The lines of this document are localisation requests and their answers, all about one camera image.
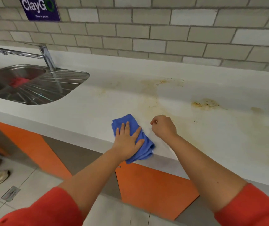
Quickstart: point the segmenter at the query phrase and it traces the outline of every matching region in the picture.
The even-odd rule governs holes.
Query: forearm
[[[59,185],[71,195],[82,212],[83,218],[86,218],[102,188],[120,163],[121,160],[116,152],[110,149]]]
[[[174,150],[190,180],[213,212],[226,206],[246,185],[244,179],[212,160],[182,137],[173,136],[166,143]]]

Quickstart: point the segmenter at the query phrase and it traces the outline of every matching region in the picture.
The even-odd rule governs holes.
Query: backsplash
[[[269,0],[56,3],[62,22],[33,22],[0,0],[0,45],[269,71]]]

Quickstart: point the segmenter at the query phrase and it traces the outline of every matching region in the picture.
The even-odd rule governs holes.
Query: purple sign
[[[28,20],[60,21],[55,0],[20,0]]]

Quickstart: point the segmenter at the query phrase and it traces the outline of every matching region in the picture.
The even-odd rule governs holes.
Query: white countertop
[[[86,71],[90,78],[45,105],[0,99],[0,122],[104,153],[114,141],[112,120],[130,113],[156,145],[151,159],[137,163],[187,178],[174,153],[151,131],[151,119],[165,114],[182,137],[211,158],[269,185],[269,72],[51,54],[57,67]],[[0,68],[15,64],[45,66],[44,60],[0,53]]]

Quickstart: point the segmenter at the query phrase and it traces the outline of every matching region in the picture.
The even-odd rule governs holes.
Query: hand
[[[156,116],[150,124],[152,125],[152,131],[165,142],[177,135],[176,127],[170,117],[166,117],[165,115]]]
[[[112,150],[116,151],[119,155],[121,161],[125,161],[133,156],[143,145],[144,139],[139,140],[136,144],[135,141],[138,138],[141,127],[139,127],[136,132],[130,136],[129,122],[127,121],[126,126],[122,123],[121,130],[117,128],[115,142]]]

